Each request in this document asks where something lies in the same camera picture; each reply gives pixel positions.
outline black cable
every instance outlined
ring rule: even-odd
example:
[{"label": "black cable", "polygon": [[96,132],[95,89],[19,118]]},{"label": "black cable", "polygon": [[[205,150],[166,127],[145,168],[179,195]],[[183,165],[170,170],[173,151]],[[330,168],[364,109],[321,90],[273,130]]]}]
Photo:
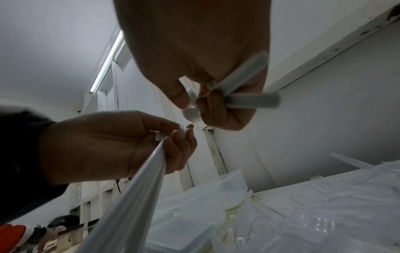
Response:
[{"label": "black cable", "polygon": [[117,180],[115,180],[116,181],[116,183],[117,183],[117,187],[118,187],[118,191],[120,192],[120,194],[121,194],[121,189],[120,189],[120,185],[119,185],[119,182],[120,182],[120,180],[119,179],[117,179]]}]

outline orange garment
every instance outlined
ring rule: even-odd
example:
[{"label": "orange garment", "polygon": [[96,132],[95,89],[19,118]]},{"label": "orange garment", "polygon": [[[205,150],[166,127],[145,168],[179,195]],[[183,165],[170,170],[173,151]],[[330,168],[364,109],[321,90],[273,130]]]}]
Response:
[{"label": "orange garment", "polygon": [[5,224],[0,227],[0,253],[9,253],[24,236],[26,227]]}]

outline background person's hand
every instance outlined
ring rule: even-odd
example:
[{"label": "background person's hand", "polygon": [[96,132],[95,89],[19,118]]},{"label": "background person's hand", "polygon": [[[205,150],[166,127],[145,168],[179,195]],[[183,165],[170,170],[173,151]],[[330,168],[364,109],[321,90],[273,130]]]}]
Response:
[{"label": "background person's hand", "polygon": [[184,168],[197,146],[193,126],[185,138],[179,124],[139,111],[101,112],[55,123],[39,140],[43,174],[51,185],[133,176],[154,151],[157,131],[164,140],[166,173]]},{"label": "background person's hand", "polygon": [[[249,57],[269,52],[270,0],[114,0],[129,49],[143,75],[179,108],[189,97],[178,78],[219,82]],[[237,92],[261,92],[267,71]],[[217,93],[197,102],[203,121],[240,130],[254,110],[227,110]]]}]

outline white ceiling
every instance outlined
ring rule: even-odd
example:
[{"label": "white ceiling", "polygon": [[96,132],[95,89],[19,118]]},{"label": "white ceiling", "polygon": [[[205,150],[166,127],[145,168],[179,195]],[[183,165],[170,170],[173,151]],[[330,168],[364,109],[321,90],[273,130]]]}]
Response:
[{"label": "white ceiling", "polygon": [[116,25],[112,0],[0,0],[0,98],[81,110]]}]

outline fluorescent light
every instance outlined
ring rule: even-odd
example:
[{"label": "fluorescent light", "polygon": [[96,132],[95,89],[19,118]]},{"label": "fluorescent light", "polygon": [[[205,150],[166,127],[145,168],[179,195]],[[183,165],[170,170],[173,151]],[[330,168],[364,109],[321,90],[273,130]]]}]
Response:
[{"label": "fluorescent light", "polygon": [[97,88],[99,88],[101,80],[103,79],[105,73],[107,72],[111,61],[113,60],[114,54],[118,49],[118,46],[121,44],[122,40],[124,38],[124,33],[122,32],[122,30],[118,33],[117,38],[115,39],[114,44],[111,47],[110,52],[107,55],[107,58],[105,59],[103,66],[101,66],[100,72],[98,73],[92,87],[90,88],[90,92],[94,92],[95,90],[97,90]]}]

